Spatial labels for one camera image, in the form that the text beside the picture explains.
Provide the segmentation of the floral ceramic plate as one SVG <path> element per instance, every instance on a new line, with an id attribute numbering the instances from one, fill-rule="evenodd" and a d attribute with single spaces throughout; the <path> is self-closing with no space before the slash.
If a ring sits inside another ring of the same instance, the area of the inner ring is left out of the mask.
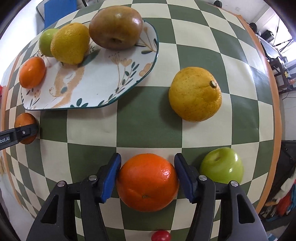
<path id="1" fill-rule="evenodd" d="M 90 41 L 84 60 L 68 65 L 44 57 L 44 80 L 35 88 L 20 88 L 26 110 L 101 108 L 133 89 L 153 69 L 159 53 L 159 37 L 143 22 L 139 41 L 130 49 L 111 51 Z"/>

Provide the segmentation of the green apple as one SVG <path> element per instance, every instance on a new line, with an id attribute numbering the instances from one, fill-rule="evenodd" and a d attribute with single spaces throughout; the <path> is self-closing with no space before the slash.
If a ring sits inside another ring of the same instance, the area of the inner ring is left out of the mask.
<path id="1" fill-rule="evenodd" d="M 47 56 L 47 57 L 53 57 L 52 53 L 51 53 L 51 42 L 53 39 L 53 36 L 55 35 L 55 33 L 58 32 L 59 29 L 48 29 L 45 30 L 40 38 L 39 38 L 39 50 L 40 52 Z"/>
<path id="2" fill-rule="evenodd" d="M 244 174 L 243 163 L 231 148 L 218 148 L 209 152 L 201 162 L 199 173 L 214 182 L 228 184 L 241 183 Z"/>

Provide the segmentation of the red-brown apple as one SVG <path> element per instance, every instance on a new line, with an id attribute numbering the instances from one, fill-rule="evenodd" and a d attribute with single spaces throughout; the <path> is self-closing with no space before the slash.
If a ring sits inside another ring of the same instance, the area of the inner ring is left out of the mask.
<path id="1" fill-rule="evenodd" d="M 102 48 L 125 50 L 138 42 L 142 25 L 142 17 L 135 9 L 109 6 L 98 11 L 92 18 L 89 35 Z"/>

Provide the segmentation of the yellow lemon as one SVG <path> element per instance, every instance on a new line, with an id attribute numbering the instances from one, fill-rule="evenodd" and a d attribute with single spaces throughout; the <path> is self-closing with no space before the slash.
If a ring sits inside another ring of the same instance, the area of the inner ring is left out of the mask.
<path id="1" fill-rule="evenodd" d="M 60 28 L 51 41 L 51 53 L 60 62 L 80 64 L 88 51 L 90 35 L 88 27 L 70 23 Z"/>

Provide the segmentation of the dark orange tangerine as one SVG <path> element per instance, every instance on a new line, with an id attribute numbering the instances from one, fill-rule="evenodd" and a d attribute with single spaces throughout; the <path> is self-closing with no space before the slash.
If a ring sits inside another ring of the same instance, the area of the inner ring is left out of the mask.
<path id="1" fill-rule="evenodd" d="M 22 113 L 22 114 L 20 114 L 20 115 L 18 115 L 16 117 L 14 127 L 18 128 L 18 127 L 21 127 L 21 126 L 26 126 L 26 125 L 31 125 L 31 124 L 39 125 L 38 121 L 36 120 L 36 118 L 32 114 L 30 114 L 30 113 Z M 28 144 L 32 143 L 35 140 L 37 135 L 38 134 L 36 134 L 34 136 L 31 136 L 31 137 L 28 137 L 28 138 L 22 140 L 21 143 L 24 144 L 24 145 L 28 145 Z"/>

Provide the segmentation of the large yellow orange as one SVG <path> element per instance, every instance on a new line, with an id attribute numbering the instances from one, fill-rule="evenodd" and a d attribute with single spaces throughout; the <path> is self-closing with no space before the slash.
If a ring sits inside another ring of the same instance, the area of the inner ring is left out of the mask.
<path id="1" fill-rule="evenodd" d="M 211 118 L 222 104 L 222 92 L 214 76 L 201 67 L 186 67 L 174 77 L 169 102 L 185 121 L 200 122 Z"/>

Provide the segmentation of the green checkered tablecloth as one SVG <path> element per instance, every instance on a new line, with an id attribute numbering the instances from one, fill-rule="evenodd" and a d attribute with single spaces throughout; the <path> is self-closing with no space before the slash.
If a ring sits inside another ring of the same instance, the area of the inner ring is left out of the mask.
<path id="1" fill-rule="evenodd" d="M 280 141 L 277 90 L 248 24 L 239 15 L 203 1 L 105 1 L 56 22 L 86 23 L 111 5 L 136 9 L 158 33 L 159 53 L 152 69 L 132 58 L 109 55 L 116 81 L 144 79 L 105 107 L 86 108 L 91 88 L 72 91 L 73 109 L 35 110 L 40 135 L 29 145 L 5 149 L 8 174 L 1 181 L 13 228 L 25 240 L 50 191 L 60 180 L 82 181 L 113 153 L 122 160 L 154 153 L 172 162 L 176 153 L 194 165 L 210 151 L 232 147 L 244 165 L 242 188 L 261 209 L 273 182 Z M 200 123 L 182 120 L 171 109 L 168 91 L 175 74 L 188 66 L 209 70 L 222 90 L 222 106 Z"/>

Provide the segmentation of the small orange mandarin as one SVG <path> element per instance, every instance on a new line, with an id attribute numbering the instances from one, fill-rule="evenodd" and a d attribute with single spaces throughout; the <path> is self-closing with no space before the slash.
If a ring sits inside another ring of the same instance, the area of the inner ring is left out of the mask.
<path id="1" fill-rule="evenodd" d="M 19 73 L 20 85 L 25 89 L 38 86 L 46 73 L 46 66 L 41 57 L 32 57 L 22 66 Z"/>

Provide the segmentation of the bright orange mandarin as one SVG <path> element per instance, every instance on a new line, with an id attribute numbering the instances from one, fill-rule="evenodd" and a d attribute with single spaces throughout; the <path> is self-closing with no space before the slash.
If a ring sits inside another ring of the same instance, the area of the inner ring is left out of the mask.
<path id="1" fill-rule="evenodd" d="M 116 188 L 122 202 L 140 212 L 168 206 L 179 190 L 174 166 L 161 156 L 147 153 L 130 158 L 120 169 Z"/>

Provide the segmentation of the red cherry tomato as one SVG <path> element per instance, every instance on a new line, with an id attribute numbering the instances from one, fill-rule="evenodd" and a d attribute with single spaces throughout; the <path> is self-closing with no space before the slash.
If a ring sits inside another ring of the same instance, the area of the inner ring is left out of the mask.
<path id="1" fill-rule="evenodd" d="M 171 234 L 166 230 L 158 230 L 152 234 L 151 241 L 171 241 Z"/>

